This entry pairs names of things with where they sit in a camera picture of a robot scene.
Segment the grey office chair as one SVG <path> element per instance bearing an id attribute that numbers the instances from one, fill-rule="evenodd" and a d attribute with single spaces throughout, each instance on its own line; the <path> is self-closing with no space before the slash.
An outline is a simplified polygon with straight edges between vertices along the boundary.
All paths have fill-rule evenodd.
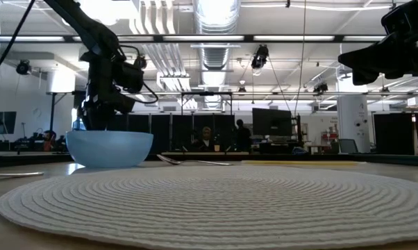
<path id="1" fill-rule="evenodd" d="M 339 153 L 341 154 L 353 154 L 358 153 L 358 147 L 354 139 L 339 139 Z"/>

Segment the black partition wall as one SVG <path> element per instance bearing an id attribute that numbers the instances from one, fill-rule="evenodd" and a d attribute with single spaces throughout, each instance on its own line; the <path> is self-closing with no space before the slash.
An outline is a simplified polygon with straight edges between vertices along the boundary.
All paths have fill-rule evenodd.
<path id="1" fill-rule="evenodd" d="M 234 149 L 235 117 L 232 115 L 117 115 L 108 125 L 110 131 L 153 134 L 151 154 L 197 151 L 192 142 L 201 137 L 203 127 L 212 130 L 215 151 Z"/>
<path id="2" fill-rule="evenodd" d="M 378 154 L 413 155 L 413 123 L 408 113 L 374 115 L 376 152 Z"/>

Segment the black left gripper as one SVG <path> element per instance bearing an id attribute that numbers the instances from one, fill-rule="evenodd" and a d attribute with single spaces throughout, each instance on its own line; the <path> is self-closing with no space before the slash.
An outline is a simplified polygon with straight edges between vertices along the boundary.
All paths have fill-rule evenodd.
<path id="1" fill-rule="evenodd" d="M 80 110 L 80 118 L 85 129 L 93 131 L 95 115 L 95 129 L 104 131 L 108 125 L 108 113 L 115 110 L 129 113 L 135 104 L 133 98 L 116 89 L 116 85 L 120 86 L 119 79 L 124 61 L 111 60 L 91 51 L 84 53 L 80 59 L 89 63 L 86 98 L 83 110 Z"/>

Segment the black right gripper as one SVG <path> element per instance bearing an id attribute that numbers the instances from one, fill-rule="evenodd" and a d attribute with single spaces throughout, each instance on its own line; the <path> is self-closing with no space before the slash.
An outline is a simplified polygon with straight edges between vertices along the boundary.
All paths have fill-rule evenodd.
<path id="1" fill-rule="evenodd" d="M 380 74 L 386 79 L 418 76 L 418 0 L 395 7 L 381 24 L 386 32 L 381 41 L 338 56 L 352 69 L 354 85 L 371 84 Z"/>

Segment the black aluminium table frame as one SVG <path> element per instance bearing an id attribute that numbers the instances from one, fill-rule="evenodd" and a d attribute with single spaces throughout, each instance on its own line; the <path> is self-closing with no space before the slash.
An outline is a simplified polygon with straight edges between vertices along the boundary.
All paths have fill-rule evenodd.
<path id="1" fill-rule="evenodd" d="M 290 155 L 290 154 L 247 154 L 245 152 L 230 153 L 179 153 L 165 152 L 163 156 L 174 160 L 206 160 L 234 162 L 243 160 L 263 161 L 307 161 L 314 162 L 368 162 L 392 165 L 418 166 L 418 156 L 408 155 L 383 155 L 383 154 L 326 154 L 326 155 Z M 44 153 L 44 152 L 23 152 L 20 154 L 11 152 L 0 152 L 0 167 L 12 167 L 16 165 L 36 165 L 43 163 L 71 162 L 72 157 L 67 154 Z"/>

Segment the black overhead light bar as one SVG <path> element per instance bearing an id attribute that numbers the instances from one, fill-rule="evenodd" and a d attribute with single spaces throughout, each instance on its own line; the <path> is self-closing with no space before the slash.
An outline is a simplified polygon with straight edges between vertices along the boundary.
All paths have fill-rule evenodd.
<path id="1" fill-rule="evenodd" d="M 371 43 L 384 35 L 118 35 L 121 43 Z M 0 35 L 0 43 L 11 41 L 11 35 Z M 23 35 L 18 43 L 81 43 L 77 35 Z"/>

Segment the blue bowl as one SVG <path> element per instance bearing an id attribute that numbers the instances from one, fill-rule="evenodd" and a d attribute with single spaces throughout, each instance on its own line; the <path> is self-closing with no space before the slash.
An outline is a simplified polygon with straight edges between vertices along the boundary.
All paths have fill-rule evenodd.
<path id="1" fill-rule="evenodd" d="M 150 133 L 70 131 L 66 145 L 74 161 L 88 168 L 129 168 L 143 163 L 153 144 Z"/>

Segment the black monitor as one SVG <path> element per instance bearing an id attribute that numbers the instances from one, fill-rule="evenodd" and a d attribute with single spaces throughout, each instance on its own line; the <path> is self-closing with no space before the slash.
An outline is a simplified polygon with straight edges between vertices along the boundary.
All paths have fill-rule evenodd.
<path id="1" fill-rule="evenodd" d="M 254 135 L 292 135 L 292 113 L 286 110 L 253 108 Z"/>

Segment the silver spoon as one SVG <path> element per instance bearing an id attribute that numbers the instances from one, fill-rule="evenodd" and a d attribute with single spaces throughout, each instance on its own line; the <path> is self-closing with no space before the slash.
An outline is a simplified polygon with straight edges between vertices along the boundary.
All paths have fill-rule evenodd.
<path id="1" fill-rule="evenodd" d="M 184 161 L 178 161 L 178 160 L 174 160 L 162 155 L 157 155 L 157 157 L 166 163 L 169 163 L 171 165 L 182 165 L 184 163 L 201 163 L 201 164 L 207 164 L 207 165 L 218 165 L 218 166 L 230 166 L 230 163 L 225 163 L 225 162 L 210 162 L 210 161 L 204 161 L 204 160 L 184 160 Z"/>

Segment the dark wall screen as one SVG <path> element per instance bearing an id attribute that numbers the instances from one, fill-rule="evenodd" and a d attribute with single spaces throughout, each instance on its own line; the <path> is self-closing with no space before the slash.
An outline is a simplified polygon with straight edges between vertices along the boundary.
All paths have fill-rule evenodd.
<path id="1" fill-rule="evenodd" d="M 13 134 L 16 118 L 16 112 L 0 112 L 0 134 Z"/>

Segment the white round column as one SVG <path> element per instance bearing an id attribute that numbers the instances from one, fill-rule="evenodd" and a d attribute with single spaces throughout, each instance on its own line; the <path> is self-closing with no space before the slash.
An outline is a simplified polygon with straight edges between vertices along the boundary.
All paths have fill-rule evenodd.
<path id="1" fill-rule="evenodd" d="M 337 99 L 339 139 L 355 141 L 359 153 L 370 152 L 369 117 L 365 95 L 345 95 Z"/>

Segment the silver fork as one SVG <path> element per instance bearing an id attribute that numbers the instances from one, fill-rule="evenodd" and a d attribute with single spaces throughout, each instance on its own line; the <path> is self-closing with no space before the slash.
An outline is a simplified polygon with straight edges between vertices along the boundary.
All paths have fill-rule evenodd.
<path id="1" fill-rule="evenodd" d="M 0 178 L 25 178 L 34 176 L 43 176 L 44 172 L 26 172 L 26 173 L 0 173 Z"/>

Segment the white plate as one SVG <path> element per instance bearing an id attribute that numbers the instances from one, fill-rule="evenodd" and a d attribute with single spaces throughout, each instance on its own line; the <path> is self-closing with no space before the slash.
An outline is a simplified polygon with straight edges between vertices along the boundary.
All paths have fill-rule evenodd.
<path id="1" fill-rule="evenodd" d="M 418 183 L 278 166 L 121 169 L 19 186 L 0 215 L 151 250 L 340 249 L 418 240 Z"/>

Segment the silver ceiling duct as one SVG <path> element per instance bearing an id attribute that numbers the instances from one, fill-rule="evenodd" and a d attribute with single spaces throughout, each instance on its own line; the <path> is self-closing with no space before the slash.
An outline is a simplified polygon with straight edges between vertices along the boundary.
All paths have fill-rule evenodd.
<path id="1" fill-rule="evenodd" d="M 241 0 L 192 0 L 195 32 L 204 35 L 232 35 L 236 32 Z M 201 83 L 206 91 L 220 92 L 226 80 L 229 44 L 204 44 L 199 49 Z"/>

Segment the person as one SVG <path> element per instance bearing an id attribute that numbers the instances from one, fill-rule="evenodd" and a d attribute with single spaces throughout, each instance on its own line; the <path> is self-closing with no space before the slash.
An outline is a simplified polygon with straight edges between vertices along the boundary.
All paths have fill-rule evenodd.
<path id="1" fill-rule="evenodd" d="M 203 127 L 201 137 L 199 139 L 195 139 L 192 142 L 192 146 L 197 151 L 214 152 L 215 143 L 212 139 L 212 130 L 207 126 Z"/>
<path id="2" fill-rule="evenodd" d="M 251 133 L 248 128 L 244 126 L 242 119 L 236 121 L 237 135 L 236 147 L 238 151 L 250 152 L 251 150 Z"/>

